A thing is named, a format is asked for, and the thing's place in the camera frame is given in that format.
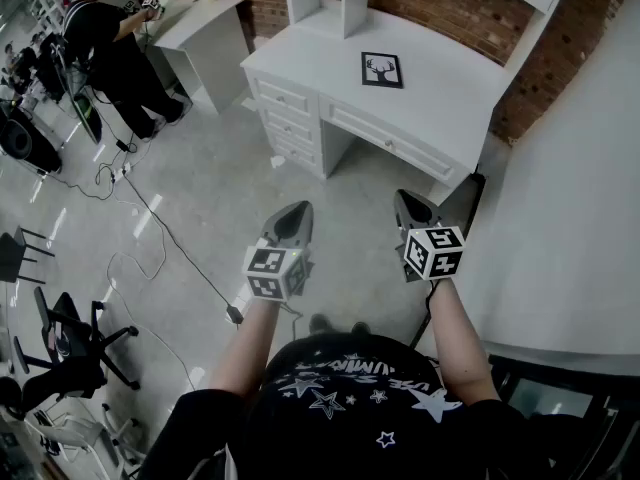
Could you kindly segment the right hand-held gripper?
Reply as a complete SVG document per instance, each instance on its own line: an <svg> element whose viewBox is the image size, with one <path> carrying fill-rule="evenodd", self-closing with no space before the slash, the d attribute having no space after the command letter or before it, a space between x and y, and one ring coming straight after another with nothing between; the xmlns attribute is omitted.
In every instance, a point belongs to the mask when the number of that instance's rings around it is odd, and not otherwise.
<svg viewBox="0 0 640 480"><path fill-rule="evenodd" d="M405 281L435 281L453 277L465 249L460 228L440 224L431 227L439 220L436 209L426 198L413 191L398 189L395 192L394 211L402 240L396 252Z"/></svg>

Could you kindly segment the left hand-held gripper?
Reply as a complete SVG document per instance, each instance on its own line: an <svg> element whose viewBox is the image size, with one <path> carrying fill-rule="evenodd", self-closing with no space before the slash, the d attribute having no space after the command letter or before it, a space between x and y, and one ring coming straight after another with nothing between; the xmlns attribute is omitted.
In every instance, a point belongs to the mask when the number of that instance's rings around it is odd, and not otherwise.
<svg viewBox="0 0 640 480"><path fill-rule="evenodd" d="M242 273L258 299L288 302L302 296L310 275L309 244L314 222L309 201L290 204L267 219L246 249Z"/></svg>

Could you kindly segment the framed deer antler picture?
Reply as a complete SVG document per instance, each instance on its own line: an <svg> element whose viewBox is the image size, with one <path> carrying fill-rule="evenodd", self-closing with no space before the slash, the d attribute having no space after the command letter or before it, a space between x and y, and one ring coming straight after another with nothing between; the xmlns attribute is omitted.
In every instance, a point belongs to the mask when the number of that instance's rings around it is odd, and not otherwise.
<svg viewBox="0 0 640 480"><path fill-rule="evenodd" d="M362 84L402 89L404 87L399 58L377 52L361 53Z"/></svg>

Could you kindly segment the person's right forearm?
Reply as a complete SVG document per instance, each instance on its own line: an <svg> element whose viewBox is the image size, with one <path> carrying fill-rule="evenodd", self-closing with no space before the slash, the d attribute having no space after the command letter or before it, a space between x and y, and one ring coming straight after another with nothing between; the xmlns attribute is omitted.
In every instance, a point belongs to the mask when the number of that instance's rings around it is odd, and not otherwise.
<svg viewBox="0 0 640 480"><path fill-rule="evenodd" d="M465 405L499 400L485 349L451 279L441 280L429 299L441 375Z"/></svg>

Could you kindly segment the person's left forearm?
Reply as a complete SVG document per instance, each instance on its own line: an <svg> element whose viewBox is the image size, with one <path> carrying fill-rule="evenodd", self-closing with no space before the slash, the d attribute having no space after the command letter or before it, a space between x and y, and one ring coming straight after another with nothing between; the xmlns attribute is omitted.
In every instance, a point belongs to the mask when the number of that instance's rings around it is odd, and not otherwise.
<svg viewBox="0 0 640 480"><path fill-rule="evenodd" d="M254 299L210 377L208 387L248 397L261 385L281 304Z"/></svg>

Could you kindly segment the wide white desk drawer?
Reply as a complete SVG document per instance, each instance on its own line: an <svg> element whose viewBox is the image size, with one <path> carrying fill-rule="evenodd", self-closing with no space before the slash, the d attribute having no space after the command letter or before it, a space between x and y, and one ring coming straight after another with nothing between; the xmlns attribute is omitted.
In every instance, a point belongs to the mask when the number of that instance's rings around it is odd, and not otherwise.
<svg viewBox="0 0 640 480"><path fill-rule="evenodd" d="M320 113L325 121L392 153L438 181L448 181L454 174L454 168L447 161L434 156L424 146L416 146L401 138L388 126L376 124L360 111L321 97Z"/></svg>

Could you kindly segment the small white desk drawer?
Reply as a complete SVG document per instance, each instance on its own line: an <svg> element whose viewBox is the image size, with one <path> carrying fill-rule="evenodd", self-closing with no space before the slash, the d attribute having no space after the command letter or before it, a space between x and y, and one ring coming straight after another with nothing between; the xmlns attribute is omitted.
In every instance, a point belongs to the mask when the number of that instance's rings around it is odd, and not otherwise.
<svg viewBox="0 0 640 480"><path fill-rule="evenodd" d="M280 140L278 137L271 140L271 145L278 154L304 166L305 168L318 168L315 154L301 146Z"/></svg>
<svg viewBox="0 0 640 480"><path fill-rule="evenodd" d="M306 123L301 124L270 110L263 110L261 115L265 126L274 132L309 144L315 141L314 128Z"/></svg>
<svg viewBox="0 0 640 480"><path fill-rule="evenodd" d="M304 91L300 92L295 87L281 86L279 83L261 78L255 79L255 85L258 97L263 102L286 108L300 115L309 116L311 114L310 100Z"/></svg>

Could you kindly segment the white desk with drawers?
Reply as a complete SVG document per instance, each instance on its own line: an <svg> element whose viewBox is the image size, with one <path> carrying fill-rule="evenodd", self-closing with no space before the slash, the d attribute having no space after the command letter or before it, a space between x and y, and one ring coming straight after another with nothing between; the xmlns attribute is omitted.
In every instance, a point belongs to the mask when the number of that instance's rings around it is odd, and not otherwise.
<svg viewBox="0 0 640 480"><path fill-rule="evenodd" d="M363 85L362 52L396 55L404 87ZM303 24L289 26L247 57L243 68L270 144L278 137L301 146L315 154L318 168L298 165L326 179L352 141L360 138L322 118L320 98L324 97L370 116L376 124L388 126L447 161L454 168L448 181L424 172L432 181L427 197L434 204L443 203L476 171L504 74L501 66L478 52L379 11L371 11L363 26L346 39ZM304 91L311 114L263 102L256 78ZM301 142L267 128L263 110L313 127L315 141Z"/></svg>

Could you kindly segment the white cabinet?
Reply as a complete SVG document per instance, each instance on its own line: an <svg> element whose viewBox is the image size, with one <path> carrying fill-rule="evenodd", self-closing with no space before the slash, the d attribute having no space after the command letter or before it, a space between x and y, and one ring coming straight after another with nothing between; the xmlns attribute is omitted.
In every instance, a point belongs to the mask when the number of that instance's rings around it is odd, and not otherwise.
<svg viewBox="0 0 640 480"><path fill-rule="evenodd" d="M248 86L241 62L249 56L238 7L246 0L157 0L150 27L159 48L200 110L217 115Z"/></svg>

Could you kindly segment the white shelf unit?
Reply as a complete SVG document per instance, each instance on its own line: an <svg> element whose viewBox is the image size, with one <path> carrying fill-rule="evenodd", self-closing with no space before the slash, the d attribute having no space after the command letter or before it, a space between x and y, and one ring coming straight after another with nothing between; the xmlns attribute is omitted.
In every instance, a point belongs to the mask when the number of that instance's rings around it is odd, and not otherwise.
<svg viewBox="0 0 640 480"><path fill-rule="evenodd" d="M286 0L290 24L346 39L369 9L413 20L517 73L560 0Z"/></svg>

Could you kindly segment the person's black star t-shirt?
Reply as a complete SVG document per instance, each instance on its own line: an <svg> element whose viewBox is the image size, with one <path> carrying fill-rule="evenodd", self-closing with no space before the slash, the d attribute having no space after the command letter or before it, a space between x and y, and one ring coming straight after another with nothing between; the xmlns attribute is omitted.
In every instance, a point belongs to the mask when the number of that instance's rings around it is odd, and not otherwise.
<svg viewBox="0 0 640 480"><path fill-rule="evenodd" d="M138 480L551 480L525 417L463 404L430 360L392 339L294 341L258 391L181 396Z"/></svg>

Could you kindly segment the green black bag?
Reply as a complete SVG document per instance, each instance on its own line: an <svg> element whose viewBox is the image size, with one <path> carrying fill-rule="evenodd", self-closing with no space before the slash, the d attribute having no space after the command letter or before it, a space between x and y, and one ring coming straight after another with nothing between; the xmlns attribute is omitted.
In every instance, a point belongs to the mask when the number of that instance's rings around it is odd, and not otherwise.
<svg viewBox="0 0 640 480"><path fill-rule="evenodd" d="M73 106L89 137L95 144L102 141L102 120L91 100L84 94L73 96Z"/></svg>

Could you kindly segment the black framed glass panel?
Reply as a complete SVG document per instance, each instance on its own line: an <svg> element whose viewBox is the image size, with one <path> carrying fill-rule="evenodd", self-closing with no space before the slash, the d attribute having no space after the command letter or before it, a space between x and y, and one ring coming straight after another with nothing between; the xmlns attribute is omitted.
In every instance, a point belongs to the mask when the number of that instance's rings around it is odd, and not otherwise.
<svg viewBox="0 0 640 480"><path fill-rule="evenodd" d="M502 400L531 423L549 480L640 480L640 376L491 355Z"/></svg>

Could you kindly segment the black office chair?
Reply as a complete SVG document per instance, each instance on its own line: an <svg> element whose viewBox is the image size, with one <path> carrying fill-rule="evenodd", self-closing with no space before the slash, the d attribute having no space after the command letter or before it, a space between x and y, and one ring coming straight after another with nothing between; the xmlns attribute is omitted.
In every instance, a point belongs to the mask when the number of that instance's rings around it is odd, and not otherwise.
<svg viewBox="0 0 640 480"><path fill-rule="evenodd" d="M28 374L32 366L44 372L29 378L21 388L21 410L28 412L49 397L66 396L90 398L107 384L105 371L110 370L130 389L137 391L140 384L129 380L108 357L107 348L124 337L136 337L134 326L104 335L98 324L98 312L104 308L101 301L91 303L90 320L79 318L71 296L64 292L50 308L40 287L34 289L34 298L41 318L41 334L49 358L38 359L24 353L17 338L13 340L16 356L23 371Z"/></svg>

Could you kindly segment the black round bin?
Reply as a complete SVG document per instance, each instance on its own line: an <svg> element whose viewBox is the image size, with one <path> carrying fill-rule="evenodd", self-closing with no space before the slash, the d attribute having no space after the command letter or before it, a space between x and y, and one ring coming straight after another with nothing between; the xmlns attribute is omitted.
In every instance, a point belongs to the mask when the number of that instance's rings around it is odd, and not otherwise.
<svg viewBox="0 0 640 480"><path fill-rule="evenodd" d="M17 107L0 104L0 148L44 173L58 173L62 168L54 146Z"/></svg>

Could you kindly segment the white metal rack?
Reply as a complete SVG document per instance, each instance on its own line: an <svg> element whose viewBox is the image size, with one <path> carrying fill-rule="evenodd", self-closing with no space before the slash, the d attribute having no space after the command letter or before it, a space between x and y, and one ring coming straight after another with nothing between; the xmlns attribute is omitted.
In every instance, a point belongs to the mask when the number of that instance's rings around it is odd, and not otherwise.
<svg viewBox="0 0 640 480"><path fill-rule="evenodd" d="M70 413L52 420L44 411L34 421L24 423L40 438L41 444L56 445L58 454L68 463L86 455L93 459L96 480L132 480L139 472L147 455L131 441L142 431L136 418L116 424L114 411L107 403L101 404L102 420L93 421Z"/></svg>

